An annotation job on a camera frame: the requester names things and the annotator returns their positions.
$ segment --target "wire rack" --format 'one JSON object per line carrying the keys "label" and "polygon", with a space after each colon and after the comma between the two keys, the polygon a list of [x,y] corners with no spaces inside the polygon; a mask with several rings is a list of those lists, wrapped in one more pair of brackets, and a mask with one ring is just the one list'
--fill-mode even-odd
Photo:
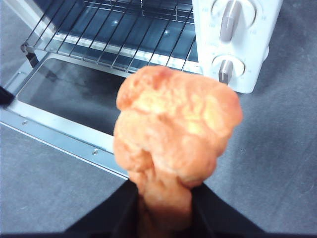
{"label": "wire rack", "polygon": [[35,49],[126,72],[160,64],[201,73],[191,0],[49,0],[38,5],[40,20],[26,41]]}

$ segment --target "open oven door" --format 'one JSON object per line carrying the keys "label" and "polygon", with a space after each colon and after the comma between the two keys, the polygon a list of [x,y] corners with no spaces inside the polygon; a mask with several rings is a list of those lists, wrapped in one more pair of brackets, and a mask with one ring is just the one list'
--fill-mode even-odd
{"label": "open oven door", "polygon": [[15,98],[1,123],[127,178],[112,150],[117,92],[146,65],[202,72],[191,0],[6,3],[32,32],[21,42],[25,63],[4,85]]}

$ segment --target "gray carpet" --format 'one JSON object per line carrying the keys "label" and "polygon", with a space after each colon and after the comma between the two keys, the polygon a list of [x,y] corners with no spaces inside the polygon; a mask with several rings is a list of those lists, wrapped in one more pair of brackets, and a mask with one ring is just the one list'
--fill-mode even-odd
{"label": "gray carpet", "polygon": [[[285,0],[244,121],[206,183],[270,232],[317,234],[317,1]],[[1,6],[1,80],[30,30]],[[1,231],[60,231],[122,180],[1,128]]]}
{"label": "gray carpet", "polygon": [[[1,85],[24,63],[31,30],[1,1]],[[63,231],[123,182],[103,170],[0,128],[1,233]]]}

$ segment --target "white toaster oven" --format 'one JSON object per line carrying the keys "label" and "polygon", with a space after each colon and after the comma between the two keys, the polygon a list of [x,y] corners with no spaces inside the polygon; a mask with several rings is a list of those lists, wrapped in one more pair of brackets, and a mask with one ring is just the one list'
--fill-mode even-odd
{"label": "white toaster oven", "polygon": [[252,92],[282,0],[6,0],[32,29],[1,122],[126,177],[114,161],[123,80],[146,65]]}

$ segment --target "golden crust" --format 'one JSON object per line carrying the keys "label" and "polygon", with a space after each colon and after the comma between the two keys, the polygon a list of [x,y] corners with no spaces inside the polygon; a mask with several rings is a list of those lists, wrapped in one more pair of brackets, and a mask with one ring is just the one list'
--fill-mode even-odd
{"label": "golden crust", "polygon": [[201,75],[147,66],[121,85],[117,107],[116,161],[137,184],[153,224],[188,227],[190,189],[212,174],[242,120],[237,94]]}

